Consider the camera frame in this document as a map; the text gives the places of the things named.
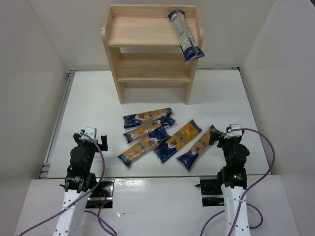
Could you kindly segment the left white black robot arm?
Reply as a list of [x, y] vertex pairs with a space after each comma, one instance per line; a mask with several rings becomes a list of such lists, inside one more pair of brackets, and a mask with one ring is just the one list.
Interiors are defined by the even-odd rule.
[[85, 128], [73, 135], [77, 146], [70, 152], [70, 165], [63, 185], [62, 213], [53, 233], [55, 236], [81, 234], [85, 206], [96, 186], [96, 176], [90, 172], [93, 159], [97, 152], [108, 151], [107, 136], [101, 136], [102, 144], [99, 144], [96, 132], [96, 128]]

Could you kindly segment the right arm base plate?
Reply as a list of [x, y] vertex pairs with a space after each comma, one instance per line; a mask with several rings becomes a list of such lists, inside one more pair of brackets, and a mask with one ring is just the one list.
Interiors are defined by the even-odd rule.
[[201, 190], [202, 205], [204, 207], [224, 205], [222, 190], [216, 178], [201, 178], [200, 183], [195, 187]]

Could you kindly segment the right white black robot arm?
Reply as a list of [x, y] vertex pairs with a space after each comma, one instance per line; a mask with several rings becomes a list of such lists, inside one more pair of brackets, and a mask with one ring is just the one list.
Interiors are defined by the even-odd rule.
[[249, 236], [250, 227], [246, 204], [247, 174], [245, 163], [249, 150], [240, 144], [243, 131], [217, 133], [212, 131], [209, 144], [218, 141], [217, 147], [224, 154], [226, 165], [218, 172], [217, 178], [224, 199], [226, 236]]

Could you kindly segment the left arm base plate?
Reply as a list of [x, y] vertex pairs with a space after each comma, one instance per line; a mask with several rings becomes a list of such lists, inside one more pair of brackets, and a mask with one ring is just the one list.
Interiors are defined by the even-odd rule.
[[92, 192], [86, 203], [86, 209], [112, 208], [114, 195], [114, 180], [105, 179]]

